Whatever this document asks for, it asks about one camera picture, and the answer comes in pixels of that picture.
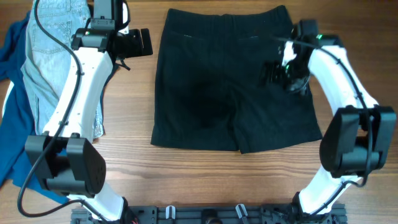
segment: black shorts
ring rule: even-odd
[[[160,43],[151,144],[183,149],[280,149],[322,138],[312,95],[261,85],[282,61],[292,21],[284,6],[248,16],[170,9]]]

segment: wooden surface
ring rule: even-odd
[[[106,87],[106,135],[95,147],[107,163],[106,180],[131,205],[247,205],[288,203],[320,166],[319,141],[286,149],[241,155],[239,152],[188,151],[150,145],[154,125],[154,80],[160,35],[168,8],[202,14],[253,14],[285,4],[294,22],[316,18],[322,33],[340,35],[351,64],[381,105],[398,110],[397,1],[131,1],[130,27],[149,28],[154,55],[126,60]],[[8,26],[23,19],[29,0],[0,0],[0,43]],[[0,83],[0,102],[8,82]],[[318,123],[325,132],[330,107],[315,79],[311,88]],[[397,223],[398,138],[387,163],[371,174],[363,189],[351,187],[339,199],[350,223]],[[0,223],[69,223],[64,208],[43,218],[26,219],[16,208],[19,189],[6,182],[0,190]],[[56,203],[27,191],[25,209],[40,212]]]

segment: wood grain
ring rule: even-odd
[[[31,5],[26,0],[9,3],[0,1],[0,18],[8,21],[0,25],[3,39],[8,25],[22,19]],[[104,98],[106,135],[95,142],[107,162],[107,181],[130,204],[287,203],[310,182],[320,166],[319,141],[245,155],[150,145],[157,54],[167,9],[202,14],[254,14],[279,4],[287,6],[294,22],[316,18],[322,33],[340,35],[350,62],[368,92],[381,105],[398,108],[396,1],[131,1],[130,27],[150,29],[154,55],[126,60],[132,70],[120,70],[110,81]],[[310,84],[318,123],[325,132],[331,120],[330,107],[317,81],[313,79]],[[0,84],[0,94],[6,87]],[[339,199],[346,204],[349,222],[397,223],[397,185],[395,134],[385,167],[371,174],[365,188],[352,187]],[[0,223],[69,223],[70,208],[38,219],[21,217],[16,209],[18,190],[10,181],[1,188]],[[24,206],[30,212],[54,205],[35,192],[26,193]]]

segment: light blue denim garment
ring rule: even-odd
[[[77,28],[84,27],[90,18],[86,0],[40,0],[37,10],[44,29],[69,47]],[[57,107],[70,62],[70,54],[37,26],[32,8],[26,30],[26,61],[21,70],[35,119],[36,134],[42,134]],[[94,138],[104,134],[100,103],[93,129]]]

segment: black pants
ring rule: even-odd
[[[282,61],[293,25],[279,6],[248,16],[170,9],[160,44],[152,144],[242,153],[322,137],[312,95],[263,83],[264,62]]]

